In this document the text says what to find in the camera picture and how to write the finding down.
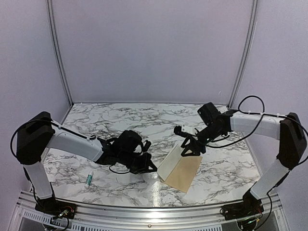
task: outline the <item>wall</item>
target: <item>wall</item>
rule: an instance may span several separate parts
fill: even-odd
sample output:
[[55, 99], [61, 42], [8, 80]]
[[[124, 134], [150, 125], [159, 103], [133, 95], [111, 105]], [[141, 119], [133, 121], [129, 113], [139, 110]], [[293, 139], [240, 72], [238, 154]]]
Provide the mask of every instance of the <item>wall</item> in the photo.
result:
[[228, 103], [251, 0], [55, 0], [75, 102]]
[[51, 43], [45, 1], [0, 2], [0, 230], [7, 230], [29, 183], [12, 156], [15, 129], [40, 111], [61, 121], [68, 104]]
[[[257, 29], [237, 96], [260, 96], [269, 113], [297, 112], [308, 128], [308, 2], [261, 0]], [[260, 110], [251, 101], [243, 109]], [[278, 142], [255, 135], [248, 139], [265, 172], [278, 153]], [[294, 169], [278, 193], [292, 231], [308, 227], [308, 162]]]

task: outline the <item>small tube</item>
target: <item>small tube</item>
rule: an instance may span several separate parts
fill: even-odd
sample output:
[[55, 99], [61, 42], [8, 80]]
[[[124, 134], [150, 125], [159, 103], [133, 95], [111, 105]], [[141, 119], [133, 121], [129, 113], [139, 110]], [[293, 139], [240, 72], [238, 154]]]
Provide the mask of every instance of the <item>small tube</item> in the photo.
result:
[[85, 188], [88, 189], [90, 187], [91, 181], [93, 178], [93, 171], [90, 171], [87, 177], [87, 181], [85, 183]]

